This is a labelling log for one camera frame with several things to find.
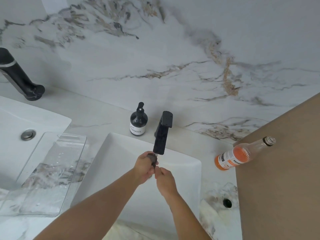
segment bottle label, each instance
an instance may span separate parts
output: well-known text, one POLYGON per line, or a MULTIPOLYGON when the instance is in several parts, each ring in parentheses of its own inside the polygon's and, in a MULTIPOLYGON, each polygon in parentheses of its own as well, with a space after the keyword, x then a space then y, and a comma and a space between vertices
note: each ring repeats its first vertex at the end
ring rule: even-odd
POLYGON ((130 123, 130 131, 134 135, 142 135, 146 131, 146 126, 143 127, 135 127, 130 123))
POLYGON ((224 169, 230 169, 244 163, 235 157, 233 149, 219 155, 218 162, 224 169))

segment brown wooden panel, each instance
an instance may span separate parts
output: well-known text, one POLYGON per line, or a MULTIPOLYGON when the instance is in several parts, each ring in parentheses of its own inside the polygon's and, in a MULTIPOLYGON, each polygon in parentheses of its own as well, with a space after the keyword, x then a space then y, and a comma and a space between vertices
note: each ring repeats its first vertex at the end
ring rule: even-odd
POLYGON ((277 142, 236 168, 244 240, 320 239, 320 93, 246 136, 277 142))

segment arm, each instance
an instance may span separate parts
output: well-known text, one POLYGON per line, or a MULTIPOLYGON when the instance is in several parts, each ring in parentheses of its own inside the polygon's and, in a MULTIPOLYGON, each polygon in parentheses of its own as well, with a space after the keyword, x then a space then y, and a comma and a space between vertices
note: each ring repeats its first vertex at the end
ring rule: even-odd
POLYGON ((101 240, 136 188, 154 174, 148 153, 153 152, 140 155, 133 169, 64 212, 34 240, 101 240))
POLYGON ((172 173, 165 168, 156 166, 155 178, 160 193, 171 209, 178 238, 183 240, 211 240, 187 203, 179 195, 172 173))

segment bathroom sink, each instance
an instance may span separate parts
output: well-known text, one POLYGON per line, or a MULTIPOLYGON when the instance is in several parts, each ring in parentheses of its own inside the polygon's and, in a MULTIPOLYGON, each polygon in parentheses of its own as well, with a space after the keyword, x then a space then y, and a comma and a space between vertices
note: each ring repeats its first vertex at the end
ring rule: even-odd
MULTIPOLYGON (((140 154, 152 149, 151 143, 109 133, 71 205, 77 204, 118 179, 133 168, 140 154)), ((158 156, 158 162, 160 167, 172 172, 179 193, 195 216, 199 217, 201 162, 167 148, 164 155, 158 156)), ((176 234, 170 208, 159 193, 154 176, 138 187, 118 220, 135 228, 176 234)))
POLYGON ((0 96, 0 189, 10 190, 45 132, 63 133, 71 119, 0 96))

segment black faucet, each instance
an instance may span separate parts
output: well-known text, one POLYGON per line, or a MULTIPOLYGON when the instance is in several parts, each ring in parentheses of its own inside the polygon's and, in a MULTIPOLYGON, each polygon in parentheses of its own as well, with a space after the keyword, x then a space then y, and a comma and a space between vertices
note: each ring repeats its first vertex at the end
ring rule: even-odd
POLYGON ((0 47, 0 72, 29 101, 41 98, 45 87, 34 84, 6 48, 0 47))
POLYGON ((169 128, 172 128, 173 114, 169 111, 163 111, 157 130, 154 133, 155 141, 153 152, 163 155, 165 153, 166 142, 169 128))

